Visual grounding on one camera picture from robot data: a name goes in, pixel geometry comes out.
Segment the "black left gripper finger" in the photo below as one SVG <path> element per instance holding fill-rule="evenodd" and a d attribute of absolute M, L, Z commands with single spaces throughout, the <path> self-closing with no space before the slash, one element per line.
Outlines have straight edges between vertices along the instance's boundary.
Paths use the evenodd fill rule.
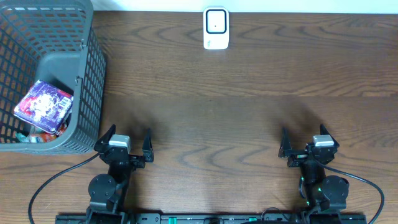
<path fill-rule="evenodd" d="M 97 142 L 94 145 L 94 150 L 96 152 L 105 152 L 108 150 L 108 146 L 109 146 L 109 141 L 111 139 L 111 137 L 115 134 L 116 132 L 116 125 L 113 124 L 108 131 L 102 136 L 100 137 Z"/>
<path fill-rule="evenodd" d="M 146 162 L 154 161 L 154 152 L 151 141 L 151 130 L 148 129 L 144 138 L 144 143 L 142 145 L 142 152 Z"/>

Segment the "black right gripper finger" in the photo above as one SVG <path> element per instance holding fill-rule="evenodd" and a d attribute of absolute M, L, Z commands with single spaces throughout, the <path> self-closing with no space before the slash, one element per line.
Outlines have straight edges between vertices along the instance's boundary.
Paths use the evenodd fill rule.
<path fill-rule="evenodd" d="M 320 134 L 322 136 L 328 136 L 331 141 L 333 142 L 333 146 L 335 148 L 339 148 L 340 144 L 338 143 L 338 141 L 329 133 L 329 131 L 327 130 L 327 128 L 325 127 L 324 124 L 320 125 Z"/>
<path fill-rule="evenodd" d="M 289 157 L 292 154 L 292 146 L 289 139 L 288 130 L 282 128 L 282 139 L 280 142 L 280 148 L 278 152 L 278 157 Z"/>

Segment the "orange tissue packet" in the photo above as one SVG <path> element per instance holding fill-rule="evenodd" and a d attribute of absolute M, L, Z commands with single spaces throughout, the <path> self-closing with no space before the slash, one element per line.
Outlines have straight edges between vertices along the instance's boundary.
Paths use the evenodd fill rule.
<path fill-rule="evenodd" d="M 57 135 L 48 133 L 36 133 L 29 135 L 30 143 L 45 143 L 57 139 Z"/>

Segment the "teal wet wipes packet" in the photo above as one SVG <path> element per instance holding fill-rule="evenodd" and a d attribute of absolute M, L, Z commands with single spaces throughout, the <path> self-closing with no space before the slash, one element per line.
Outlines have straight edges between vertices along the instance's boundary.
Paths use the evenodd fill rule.
<path fill-rule="evenodd" d="M 36 134 L 30 134 L 28 136 L 23 135 L 22 133 L 17 133 L 16 138 L 19 142 L 22 143 L 41 143 L 41 138 Z"/>

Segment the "purple snack packet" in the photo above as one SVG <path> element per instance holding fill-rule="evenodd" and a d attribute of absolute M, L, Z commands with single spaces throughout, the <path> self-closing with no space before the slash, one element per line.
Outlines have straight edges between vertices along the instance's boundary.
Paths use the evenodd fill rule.
<path fill-rule="evenodd" d="M 55 134 L 72 112 L 73 95 L 37 80 L 14 108 L 14 116 Z"/>

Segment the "orange-red snack bar wrapper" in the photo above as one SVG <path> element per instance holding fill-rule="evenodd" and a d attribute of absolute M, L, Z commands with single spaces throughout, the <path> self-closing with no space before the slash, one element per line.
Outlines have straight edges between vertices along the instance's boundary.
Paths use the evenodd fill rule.
<path fill-rule="evenodd" d="M 66 131 L 67 127 L 68 127 L 68 124 L 66 122 L 64 122 L 55 134 L 46 134 L 45 135 L 46 141 L 49 142 L 49 141 L 53 141 L 54 139 L 57 139 L 59 136 L 61 136 Z"/>

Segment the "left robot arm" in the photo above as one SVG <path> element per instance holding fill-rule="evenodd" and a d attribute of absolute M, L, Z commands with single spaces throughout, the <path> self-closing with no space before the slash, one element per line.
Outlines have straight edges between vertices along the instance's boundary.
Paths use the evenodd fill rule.
<path fill-rule="evenodd" d="M 115 125 L 97 140 L 94 150 L 99 153 L 99 158 L 109 165 L 109 169 L 106 174 L 94 177 L 88 186 L 90 205 L 84 222 L 134 223 L 134 215 L 124 208 L 124 200 L 131 174 L 154 161 L 151 130 L 148 129 L 146 132 L 141 155 L 130 153 L 130 137 L 116 134 Z"/>

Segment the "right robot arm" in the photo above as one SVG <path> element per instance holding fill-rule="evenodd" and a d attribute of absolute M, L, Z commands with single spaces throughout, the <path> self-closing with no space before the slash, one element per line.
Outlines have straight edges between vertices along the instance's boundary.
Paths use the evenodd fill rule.
<path fill-rule="evenodd" d="M 299 192 L 307 201 L 307 208 L 297 215 L 301 223 L 341 223 L 340 211 L 346 208 L 349 182 L 337 175 L 325 174 L 326 165 L 335 158 L 338 142 L 324 125 L 320 134 L 304 149 L 294 149 L 288 130 L 282 129 L 279 158 L 287 159 L 288 167 L 298 167 L 301 172 Z"/>

